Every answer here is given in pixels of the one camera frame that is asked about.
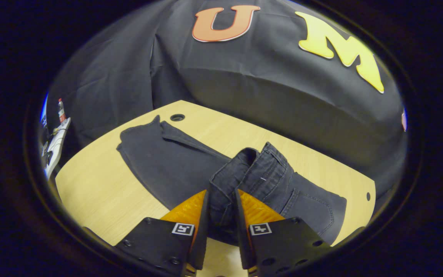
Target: orange letter u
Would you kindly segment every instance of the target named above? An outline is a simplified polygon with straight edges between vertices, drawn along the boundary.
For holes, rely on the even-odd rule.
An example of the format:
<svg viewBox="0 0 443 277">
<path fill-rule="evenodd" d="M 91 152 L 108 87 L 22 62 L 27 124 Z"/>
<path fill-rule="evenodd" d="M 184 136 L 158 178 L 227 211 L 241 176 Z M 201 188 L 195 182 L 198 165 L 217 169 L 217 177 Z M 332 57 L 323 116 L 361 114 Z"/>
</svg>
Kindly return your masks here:
<svg viewBox="0 0 443 277">
<path fill-rule="evenodd" d="M 211 8 L 198 12 L 197 20 L 192 29 L 192 37 L 200 42 L 225 42 L 244 35 L 249 27 L 254 11 L 260 10 L 258 6 L 239 5 L 233 6 L 236 11 L 232 26 L 225 30 L 213 30 L 213 22 L 218 12 L 223 8 Z"/>
</svg>

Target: black jeans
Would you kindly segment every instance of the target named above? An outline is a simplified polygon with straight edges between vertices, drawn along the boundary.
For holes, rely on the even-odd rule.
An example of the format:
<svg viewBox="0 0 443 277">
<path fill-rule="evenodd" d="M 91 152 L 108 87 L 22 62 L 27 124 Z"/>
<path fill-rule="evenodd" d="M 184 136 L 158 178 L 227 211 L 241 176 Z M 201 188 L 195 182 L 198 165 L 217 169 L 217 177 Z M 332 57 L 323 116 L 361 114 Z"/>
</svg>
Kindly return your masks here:
<svg viewBox="0 0 443 277">
<path fill-rule="evenodd" d="M 343 225 L 346 199 L 294 172 L 269 142 L 261 153 L 246 148 L 230 159 L 167 122 L 160 123 L 159 116 L 123 131 L 121 141 L 117 149 L 130 170 L 168 209 L 210 190 L 211 238 L 237 244 L 235 189 L 251 194 L 285 218 L 301 217 L 329 244 Z"/>
</svg>

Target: black fabric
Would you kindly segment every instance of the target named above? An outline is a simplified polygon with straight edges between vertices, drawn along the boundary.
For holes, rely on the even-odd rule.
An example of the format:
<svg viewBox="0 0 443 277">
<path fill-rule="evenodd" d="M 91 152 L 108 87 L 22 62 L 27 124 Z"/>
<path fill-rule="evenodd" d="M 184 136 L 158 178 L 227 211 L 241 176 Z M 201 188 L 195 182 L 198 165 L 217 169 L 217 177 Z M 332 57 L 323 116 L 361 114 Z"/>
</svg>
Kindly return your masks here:
<svg viewBox="0 0 443 277">
<path fill-rule="evenodd" d="M 213 28 L 232 25 L 234 5 L 257 5 L 251 28 L 227 42 L 192 37 L 195 14 L 223 7 Z M 82 147 L 132 118 L 187 100 L 257 124 L 311 147 L 376 183 L 380 197 L 406 158 L 403 104 L 391 73 L 375 56 L 383 94 L 345 67 L 299 48 L 301 11 L 287 0 L 159 0 L 117 21 L 84 45 L 50 88 L 47 114 L 63 98 Z M 57 117 L 48 116 L 54 127 Z"/>
<path fill-rule="evenodd" d="M 284 217 L 298 216 L 329 244 L 346 211 L 346 199 L 293 171 L 269 142 L 262 152 L 242 149 L 234 158 L 207 147 L 160 117 L 121 133 L 121 153 L 130 170 L 168 209 L 210 190 L 210 237 L 236 244 L 233 203 L 238 188 Z"/>
</svg>

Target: wooden table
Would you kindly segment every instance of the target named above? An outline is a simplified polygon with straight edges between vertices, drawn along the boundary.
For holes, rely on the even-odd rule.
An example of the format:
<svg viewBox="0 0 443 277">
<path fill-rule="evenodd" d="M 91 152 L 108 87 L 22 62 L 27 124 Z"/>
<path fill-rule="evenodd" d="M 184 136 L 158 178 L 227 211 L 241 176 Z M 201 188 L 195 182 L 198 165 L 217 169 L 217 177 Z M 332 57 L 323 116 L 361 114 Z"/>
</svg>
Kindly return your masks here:
<svg viewBox="0 0 443 277">
<path fill-rule="evenodd" d="M 181 113 L 183 121 L 171 121 Z M 156 115 L 200 142 L 233 157 L 245 147 L 262 150 L 271 142 L 296 172 L 347 200 L 345 219 L 334 242 L 367 225 L 375 205 L 374 181 L 361 173 L 286 137 L 214 110 L 177 101 L 139 116 L 98 138 L 70 159 L 56 176 L 63 205 L 74 219 L 116 245 L 142 219 L 168 212 L 136 179 L 116 150 L 120 133 L 150 123 Z M 238 247 L 208 239 L 199 277 L 245 277 Z"/>
</svg>

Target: black cloth backdrop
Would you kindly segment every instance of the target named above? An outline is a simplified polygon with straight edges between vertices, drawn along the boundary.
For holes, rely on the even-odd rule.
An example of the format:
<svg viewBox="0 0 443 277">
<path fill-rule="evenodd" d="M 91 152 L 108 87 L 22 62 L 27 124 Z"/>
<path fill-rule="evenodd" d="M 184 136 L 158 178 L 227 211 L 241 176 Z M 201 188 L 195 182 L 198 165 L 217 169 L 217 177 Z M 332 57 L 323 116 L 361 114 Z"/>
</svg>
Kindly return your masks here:
<svg viewBox="0 0 443 277">
<path fill-rule="evenodd" d="M 192 37 L 198 11 L 223 7 L 213 25 L 223 29 L 233 23 L 234 5 L 261 7 L 247 33 L 227 42 Z M 62 98 L 85 147 L 146 112 L 187 100 L 362 172 L 375 181 L 380 197 L 399 181 L 406 158 L 400 93 L 377 56 L 384 94 L 358 75 L 360 58 L 345 67 L 336 54 L 327 59 L 300 49 L 306 21 L 295 11 L 319 17 L 349 37 L 286 0 L 153 2 L 106 27 L 70 58 L 50 86 L 48 122 L 58 125 Z M 334 51 L 329 42 L 328 47 Z"/>
</svg>

